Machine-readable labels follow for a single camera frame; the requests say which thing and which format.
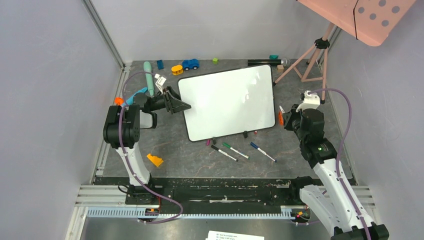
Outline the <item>white whiteboard with black frame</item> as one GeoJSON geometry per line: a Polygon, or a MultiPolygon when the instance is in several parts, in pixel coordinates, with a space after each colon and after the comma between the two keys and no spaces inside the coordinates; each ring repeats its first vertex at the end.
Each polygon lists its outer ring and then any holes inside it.
{"type": "Polygon", "coordinates": [[[268,129],[276,124],[272,68],[268,64],[180,78],[191,142],[268,129]]]}

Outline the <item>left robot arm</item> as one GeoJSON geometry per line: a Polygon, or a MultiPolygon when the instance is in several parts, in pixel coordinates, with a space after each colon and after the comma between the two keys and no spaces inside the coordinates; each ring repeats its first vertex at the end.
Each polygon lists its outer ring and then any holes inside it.
{"type": "Polygon", "coordinates": [[[121,157],[129,175],[129,185],[124,191],[126,204],[154,204],[162,199],[152,185],[139,146],[141,130],[155,129],[156,111],[162,109],[175,114],[191,109],[191,105],[168,86],[153,96],[138,91],[128,101],[108,108],[102,134],[104,141],[121,157]]]}

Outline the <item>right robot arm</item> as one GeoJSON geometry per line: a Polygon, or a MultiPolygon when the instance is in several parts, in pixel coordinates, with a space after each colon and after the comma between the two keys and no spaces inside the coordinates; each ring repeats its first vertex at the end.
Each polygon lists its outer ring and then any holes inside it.
{"type": "Polygon", "coordinates": [[[387,227],[375,223],[366,211],[337,161],[337,151],[324,137],[324,114],[294,104],[282,119],[284,128],[295,133],[301,155],[326,190],[323,194],[310,176],[297,177],[289,185],[289,199],[295,204],[305,203],[332,240],[387,240],[387,227]]]}

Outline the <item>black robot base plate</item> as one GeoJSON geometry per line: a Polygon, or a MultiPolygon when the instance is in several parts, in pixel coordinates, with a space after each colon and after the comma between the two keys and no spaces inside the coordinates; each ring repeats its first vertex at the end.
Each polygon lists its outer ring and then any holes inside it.
{"type": "Polygon", "coordinates": [[[152,177],[149,190],[129,185],[127,205],[158,205],[161,214],[277,214],[282,206],[304,206],[300,183],[320,186],[310,176],[296,178],[152,177]]]}

